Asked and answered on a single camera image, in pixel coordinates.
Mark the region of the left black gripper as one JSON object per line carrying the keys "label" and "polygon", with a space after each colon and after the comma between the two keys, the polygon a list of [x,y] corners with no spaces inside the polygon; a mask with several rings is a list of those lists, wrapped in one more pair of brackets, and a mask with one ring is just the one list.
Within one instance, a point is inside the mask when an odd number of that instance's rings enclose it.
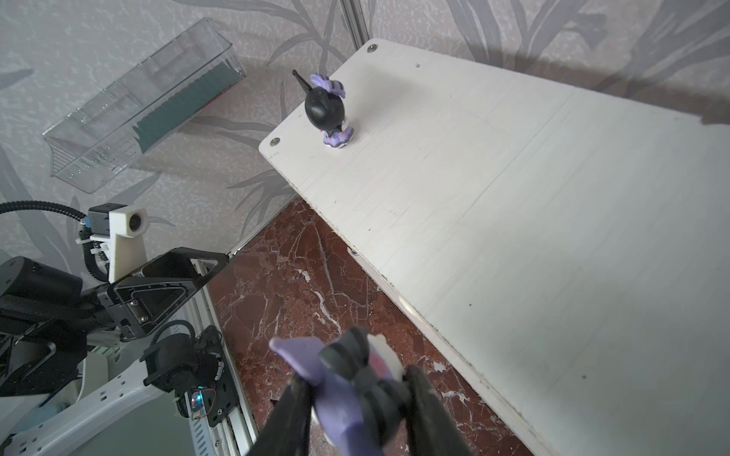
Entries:
{"label": "left black gripper", "polygon": [[[178,247],[150,260],[143,277],[108,288],[108,314],[123,338],[153,334],[229,262],[224,253]],[[1,265],[1,394],[54,395],[76,380],[87,335],[113,321],[76,275],[24,256]]]}

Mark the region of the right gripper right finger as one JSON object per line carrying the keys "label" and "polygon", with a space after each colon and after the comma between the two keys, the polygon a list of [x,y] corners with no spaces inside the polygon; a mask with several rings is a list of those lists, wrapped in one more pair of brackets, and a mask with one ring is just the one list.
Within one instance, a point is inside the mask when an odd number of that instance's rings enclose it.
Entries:
{"label": "right gripper right finger", "polygon": [[406,416],[408,445],[415,456],[469,456],[471,450],[435,387],[418,366],[406,369],[413,396]]}

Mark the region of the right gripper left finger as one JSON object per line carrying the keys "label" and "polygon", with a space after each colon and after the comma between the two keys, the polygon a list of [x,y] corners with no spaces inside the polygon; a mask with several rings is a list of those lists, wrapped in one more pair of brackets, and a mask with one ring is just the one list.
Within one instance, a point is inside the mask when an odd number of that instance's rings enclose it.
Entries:
{"label": "right gripper left finger", "polygon": [[307,456],[314,389],[294,374],[247,456]]}

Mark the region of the purple figure toy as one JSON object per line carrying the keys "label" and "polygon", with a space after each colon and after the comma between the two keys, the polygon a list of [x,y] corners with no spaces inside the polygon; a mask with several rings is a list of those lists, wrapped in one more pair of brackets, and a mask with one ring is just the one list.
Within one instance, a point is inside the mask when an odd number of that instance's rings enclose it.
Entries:
{"label": "purple figure toy", "polygon": [[313,416],[342,455],[384,454],[413,395],[383,334],[353,326],[329,343],[275,337],[269,348],[313,387]]}

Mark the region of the dark round toy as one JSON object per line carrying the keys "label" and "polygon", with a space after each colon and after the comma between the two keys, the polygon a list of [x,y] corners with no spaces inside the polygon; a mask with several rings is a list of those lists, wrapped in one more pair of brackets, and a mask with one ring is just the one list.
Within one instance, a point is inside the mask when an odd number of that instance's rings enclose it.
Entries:
{"label": "dark round toy", "polygon": [[347,146],[353,140],[355,129],[346,119],[343,102],[346,92],[342,82],[318,73],[310,76],[310,82],[296,70],[292,70],[292,75],[305,92],[305,114],[323,134],[323,144],[332,148]]}

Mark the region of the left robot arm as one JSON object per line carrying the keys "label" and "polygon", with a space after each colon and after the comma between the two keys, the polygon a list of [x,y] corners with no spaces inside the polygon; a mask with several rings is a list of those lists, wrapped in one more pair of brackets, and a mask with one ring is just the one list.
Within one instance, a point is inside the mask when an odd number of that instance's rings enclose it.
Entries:
{"label": "left robot arm", "polygon": [[[1,442],[7,455],[68,455],[165,393],[179,414],[216,427],[238,406],[222,334],[196,329],[178,311],[218,275],[228,256],[173,249],[112,283],[16,256],[1,267]],[[149,345],[127,369],[24,431],[34,408],[85,375],[93,336],[112,331]]]}

